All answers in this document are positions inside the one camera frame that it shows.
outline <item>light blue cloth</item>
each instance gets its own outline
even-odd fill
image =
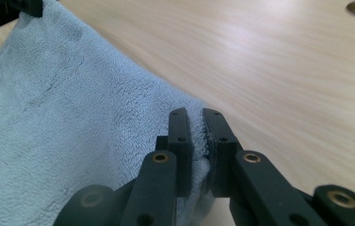
[[[74,192],[137,176],[168,114],[185,107],[195,145],[193,190],[178,225],[198,225],[213,198],[203,102],[140,68],[55,0],[21,18],[0,49],[0,225],[52,225]]]

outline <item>fabric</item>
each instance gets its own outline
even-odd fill
[[[213,198],[203,102],[140,68],[55,0],[21,14],[0,49],[0,225],[52,225],[88,185],[137,176],[171,110],[185,107],[195,146],[193,189],[177,225],[199,225]]]

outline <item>blue towel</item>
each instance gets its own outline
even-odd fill
[[[213,198],[203,102],[140,68],[55,0],[21,14],[0,49],[0,225],[52,225],[88,185],[137,176],[168,114],[185,107],[195,146],[193,189],[177,225],[198,225]]]

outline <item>wood grain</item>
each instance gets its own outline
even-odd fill
[[[135,62],[220,110],[244,148],[268,156],[293,186],[355,191],[350,1],[61,3]],[[225,202],[216,205],[223,213]],[[203,225],[233,225],[224,216]]]

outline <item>light wood surface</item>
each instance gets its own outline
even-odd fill
[[[220,110],[245,149],[312,194],[355,191],[350,1],[62,0],[143,67]],[[0,42],[9,25],[0,28]],[[234,225],[227,200],[203,225]]]

